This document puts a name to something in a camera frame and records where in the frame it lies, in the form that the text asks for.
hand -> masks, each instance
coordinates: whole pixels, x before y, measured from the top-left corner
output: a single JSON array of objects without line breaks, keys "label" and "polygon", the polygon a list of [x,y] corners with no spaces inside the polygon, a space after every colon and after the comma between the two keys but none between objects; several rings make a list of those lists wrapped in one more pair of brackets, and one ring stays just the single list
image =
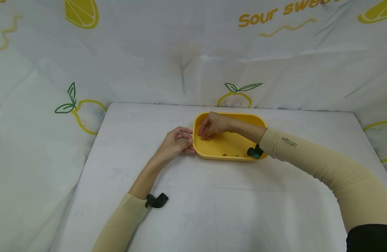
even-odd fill
[{"label": "hand", "polygon": [[201,136],[202,140],[210,141],[214,137],[214,134],[229,132],[234,120],[235,119],[225,115],[209,112],[200,125],[198,135]]},{"label": "hand", "polygon": [[194,154],[196,151],[193,148],[193,131],[185,127],[177,127],[168,132],[161,146],[152,157],[153,160],[166,165],[181,152]]}]

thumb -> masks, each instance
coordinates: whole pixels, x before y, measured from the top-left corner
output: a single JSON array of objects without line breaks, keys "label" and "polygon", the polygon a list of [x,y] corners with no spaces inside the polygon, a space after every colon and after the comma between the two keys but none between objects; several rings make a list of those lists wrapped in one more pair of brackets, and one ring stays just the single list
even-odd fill
[{"label": "thumb", "polygon": [[181,151],[183,151],[184,149],[188,148],[192,144],[193,144],[193,139],[189,139],[189,140],[184,140],[184,141],[179,141],[178,142],[178,146],[179,146]]}]

green leaf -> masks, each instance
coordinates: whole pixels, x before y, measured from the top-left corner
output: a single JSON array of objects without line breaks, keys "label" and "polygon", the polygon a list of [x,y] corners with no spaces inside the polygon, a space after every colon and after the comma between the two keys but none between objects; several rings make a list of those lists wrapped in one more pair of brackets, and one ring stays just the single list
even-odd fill
[{"label": "green leaf", "polygon": [[68,94],[73,105],[76,105],[76,84],[74,82],[70,85],[68,89]]},{"label": "green leaf", "polygon": [[230,90],[231,92],[233,92],[233,93],[237,93],[237,92],[238,92],[237,88],[236,88],[233,84],[231,84],[231,83],[225,83],[224,85],[226,85],[226,87],[228,88],[228,90]]},{"label": "green leaf", "polygon": [[239,92],[239,91],[248,91],[248,90],[254,89],[254,88],[256,88],[256,87],[259,87],[259,86],[262,85],[262,84],[263,84],[263,83],[247,85],[247,86],[245,86],[245,87],[240,88],[237,92]]},{"label": "green leaf", "polygon": [[57,109],[55,109],[56,114],[67,114],[73,111],[73,109],[76,108],[74,104],[66,103],[63,105],[60,105]]}]

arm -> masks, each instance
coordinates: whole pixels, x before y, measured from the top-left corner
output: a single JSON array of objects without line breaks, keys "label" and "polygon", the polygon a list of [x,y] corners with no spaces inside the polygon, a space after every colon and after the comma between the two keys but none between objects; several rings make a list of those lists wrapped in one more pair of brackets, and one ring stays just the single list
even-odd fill
[{"label": "arm", "polygon": [[214,112],[198,133],[211,140],[213,134],[226,131],[259,143],[269,156],[289,162],[328,186],[338,200],[347,232],[365,224],[387,225],[387,189],[355,160],[302,138]]},{"label": "arm", "polygon": [[124,252],[135,228],[146,215],[146,197],[161,170],[181,152],[195,153],[192,134],[188,128],[177,127],[170,131],[156,154],[138,175],[101,230],[92,252]]}]

left hand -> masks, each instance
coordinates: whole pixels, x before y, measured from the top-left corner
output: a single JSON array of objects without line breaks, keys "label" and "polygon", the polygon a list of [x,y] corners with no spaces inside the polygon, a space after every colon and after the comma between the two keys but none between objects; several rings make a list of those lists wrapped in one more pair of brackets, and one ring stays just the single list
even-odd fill
[{"label": "left hand", "polygon": [[185,127],[177,127],[168,132],[161,146],[154,154],[152,159],[166,165],[181,152],[187,154],[194,154],[196,151],[193,148],[193,131]]}]

